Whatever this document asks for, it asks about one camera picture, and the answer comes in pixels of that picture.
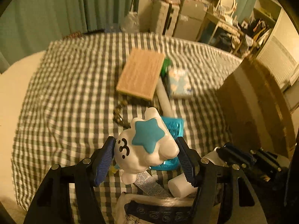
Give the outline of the tan carton box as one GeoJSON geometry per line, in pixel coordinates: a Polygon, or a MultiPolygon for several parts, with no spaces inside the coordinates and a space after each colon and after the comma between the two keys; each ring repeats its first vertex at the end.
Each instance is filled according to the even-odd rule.
{"type": "Polygon", "coordinates": [[[117,92],[151,101],[164,59],[162,53],[133,48],[118,80],[117,92]]]}

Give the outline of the white louvered wardrobe door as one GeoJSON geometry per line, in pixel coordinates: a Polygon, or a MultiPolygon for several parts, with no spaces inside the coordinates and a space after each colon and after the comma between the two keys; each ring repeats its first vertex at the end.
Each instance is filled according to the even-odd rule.
{"type": "Polygon", "coordinates": [[[282,91],[298,79],[298,32],[283,9],[256,59],[269,69],[282,91]]]}

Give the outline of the brown cardboard box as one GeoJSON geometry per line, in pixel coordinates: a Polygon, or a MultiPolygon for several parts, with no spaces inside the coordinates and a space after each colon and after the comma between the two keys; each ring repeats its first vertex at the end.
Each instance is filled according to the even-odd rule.
{"type": "Polygon", "coordinates": [[[292,158],[296,139],[291,114],[267,67],[245,58],[216,96],[234,146],[244,152],[263,148],[292,158]]]}

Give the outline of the green small packet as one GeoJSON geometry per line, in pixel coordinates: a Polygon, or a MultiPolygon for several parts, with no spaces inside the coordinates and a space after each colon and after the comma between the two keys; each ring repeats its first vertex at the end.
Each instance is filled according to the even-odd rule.
{"type": "Polygon", "coordinates": [[[163,65],[161,68],[160,76],[164,78],[167,75],[168,68],[172,66],[172,61],[170,58],[166,57],[163,61],[163,65]]]}

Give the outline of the white cylindrical tube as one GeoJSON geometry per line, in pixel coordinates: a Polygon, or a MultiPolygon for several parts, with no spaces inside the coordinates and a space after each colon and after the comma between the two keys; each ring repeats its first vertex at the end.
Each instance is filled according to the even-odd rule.
{"type": "Polygon", "coordinates": [[[163,81],[161,77],[159,77],[156,87],[157,97],[165,117],[174,118],[174,112],[172,110],[168,95],[166,93],[165,87],[163,85],[163,81]]]}

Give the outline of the floral tissue pack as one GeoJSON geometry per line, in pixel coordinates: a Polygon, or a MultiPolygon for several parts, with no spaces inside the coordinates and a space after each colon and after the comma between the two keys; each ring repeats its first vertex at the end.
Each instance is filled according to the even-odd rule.
{"type": "Polygon", "coordinates": [[[172,99],[190,98],[193,95],[187,70],[168,67],[165,82],[168,96],[172,99]]]}

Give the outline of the brown patterned bag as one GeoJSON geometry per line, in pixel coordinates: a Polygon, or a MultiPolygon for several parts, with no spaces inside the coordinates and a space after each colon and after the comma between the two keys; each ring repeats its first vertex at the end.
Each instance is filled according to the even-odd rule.
{"type": "Polygon", "coordinates": [[[82,33],[80,31],[77,31],[77,32],[74,32],[74,33],[64,36],[62,39],[67,40],[67,39],[81,38],[81,37],[82,37],[82,33]]]}

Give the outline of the white dressing table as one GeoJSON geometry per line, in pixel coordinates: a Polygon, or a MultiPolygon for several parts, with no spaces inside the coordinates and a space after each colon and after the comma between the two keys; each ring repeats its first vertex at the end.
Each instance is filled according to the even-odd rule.
{"type": "Polygon", "coordinates": [[[210,12],[207,12],[201,27],[199,29],[198,35],[196,37],[197,42],[206,42],[208,45],[212,45],[215,35],[217,34],[218,30],[224,31],[228,34],[234,35],[240,40],[244,38],[244,33],[238,29],[237,27],[231,25],[229,22],[226,22],[222,18],[217,15],[213,15],[210,12]],[[208,27],[210,24],[214,25],[214,29],[212,32],[208,33],[208,27]]]}

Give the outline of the white bear star toy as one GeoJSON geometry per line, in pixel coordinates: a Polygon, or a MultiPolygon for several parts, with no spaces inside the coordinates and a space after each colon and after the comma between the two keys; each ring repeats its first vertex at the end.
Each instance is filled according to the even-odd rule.
{"type": "Polygon", "coordinates": [[[126,185],[135,183],[138,173],[179,154],[179,147],[157,109],[146,109],[144,116],[133,118],[131,127],[121,132],[115,143],[115,162],[123,170],[121,178],[126,185]]]}

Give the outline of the white suitcase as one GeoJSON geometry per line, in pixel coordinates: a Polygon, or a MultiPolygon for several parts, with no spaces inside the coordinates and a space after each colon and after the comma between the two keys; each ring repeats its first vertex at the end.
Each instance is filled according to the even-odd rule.
{"type": "Polygon", "coordinates": [[[154,0],[152,3],[152,17],[150,32],[158,35],[173,36],[179,15],[179,5],[154,0]]]}

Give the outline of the large green curtain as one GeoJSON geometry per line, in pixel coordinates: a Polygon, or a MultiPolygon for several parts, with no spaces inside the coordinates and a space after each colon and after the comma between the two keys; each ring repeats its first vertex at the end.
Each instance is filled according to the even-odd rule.
{"type": "Polygon", "coordinates": [[[1,72],[75,33],[118,30],[139,0],[1,0],[1,72]]]}

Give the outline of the black patterned plastic pouch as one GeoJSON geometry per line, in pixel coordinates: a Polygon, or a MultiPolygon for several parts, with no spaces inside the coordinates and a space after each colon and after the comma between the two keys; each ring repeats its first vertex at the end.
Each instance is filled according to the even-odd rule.
{"type": "Polygon", "coordinates": [[[112,214],[115,223],[189,223],[193,202],[123,192],[112,214]]]}

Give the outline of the small white cream tube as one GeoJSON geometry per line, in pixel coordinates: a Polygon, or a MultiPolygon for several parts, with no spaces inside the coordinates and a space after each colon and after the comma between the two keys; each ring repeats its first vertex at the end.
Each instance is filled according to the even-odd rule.
{"type": "Polygon", "coordinates": [[[147,171],[138,173],[134,184],[148,196],[170,197],[169,193],[147,171]]]}

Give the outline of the green checkered cloth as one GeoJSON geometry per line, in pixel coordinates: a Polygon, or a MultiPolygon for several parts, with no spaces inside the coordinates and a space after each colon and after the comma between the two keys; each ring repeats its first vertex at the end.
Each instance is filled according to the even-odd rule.
{"type": "Polygon", "coordinates": [[[216,91],[240,65],[236,56],[153,33],[53,41],[29,82],[14,138],[13,184],[22,209],[29,208],[53,164],[77,164],[108,136],[122,132],[113,122],[113,110],[125,97],[115,87],[133,48],[163,53],[174,68],[188,72],[192,96],[170,103],[174,115],[184,120],[190,148],[204,156],[231,140],[216,91]]]}

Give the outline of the large clear water jug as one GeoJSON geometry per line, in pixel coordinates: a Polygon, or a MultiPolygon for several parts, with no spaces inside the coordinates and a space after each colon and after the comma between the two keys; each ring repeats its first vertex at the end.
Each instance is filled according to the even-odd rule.
{"type": "Polygon", "coordinates": [[[121,23],[121,31],[126,33],[138,33],[140,30],[139,18],[136,12],[129,12],[121,23]]]}

